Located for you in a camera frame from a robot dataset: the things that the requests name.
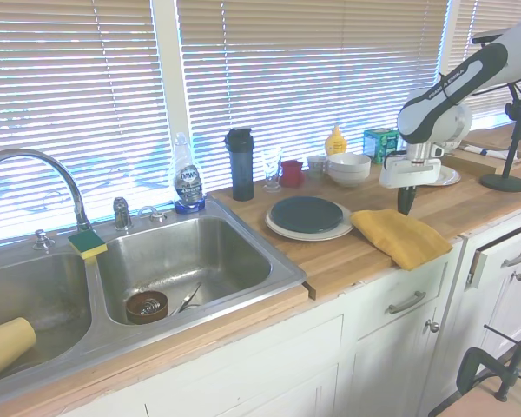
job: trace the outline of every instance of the dark blue plate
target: dark blue plate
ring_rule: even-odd
[[[317,197],[290,197],[277,202],[270,212],[272,221],[281,228],[299,233],[332,230],[344,215],[336,204]]]

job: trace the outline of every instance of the cutting board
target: cutting board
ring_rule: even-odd
[[[482,143],[470,141],[462,141],[461,145],[483,146]],[[486,148],[489,150],[505,150],[505,148],[493,145],[486,145]],[[442,163],[446,167],[456,169],[457,171],[462,170],[475,176],[481,176],[484,174],[502,174],[505,165],[503,159],[473,154],[472,152],[467,152],[461,149],[455,149],[451,154],[445,155],[444,158],[442,158]],[[511,172],[517,169],[521,169],[520,150],[518,150],[518,159],[514,161],[511,166]]]

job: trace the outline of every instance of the stainless steel sink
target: stainless steel sink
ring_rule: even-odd
[[[125,305],[135,293],[163,292],[171,312],[199,282],[195,305],[259,285],[270,275],[270,262],[218,217],[115,239],[97,259],[108,313],[124,324],[131,324]]]
[[[0,247],[0,324],[18,316],[37,344],[0,375],[0,402],[300,285],[305,273],[229,209],[208,198],[192,215],[135,219],[129,231],[96,224],[108,251],[83,262],[60,233],[46,251],[32,238]],[[190,308],[129,325],[125,302],[146,289],[168,310],[201,282]]]
[[[0,324],[24,317],[36,345],[0,378],[56,358],[89,330],[91,313],[85,264],[77,255],[48,255],[0,268]]]

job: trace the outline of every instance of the tan cup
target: tan cup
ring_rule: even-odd
[[[36,343],[35,330],[17,318],[0,325],[0,372]]]

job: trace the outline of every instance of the dish soap bottle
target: dish soap bottle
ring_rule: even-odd
[[[326,139],[325,148],[328,156],[346,152],[347,141],[341,134],[340,127],[337,124],[333,127],[330,136]]]
[[[201,174],[191,147],[183,133],[178,133],[174,145],[174,187],[177,200],[175,212],[181,215],[205,208]]]

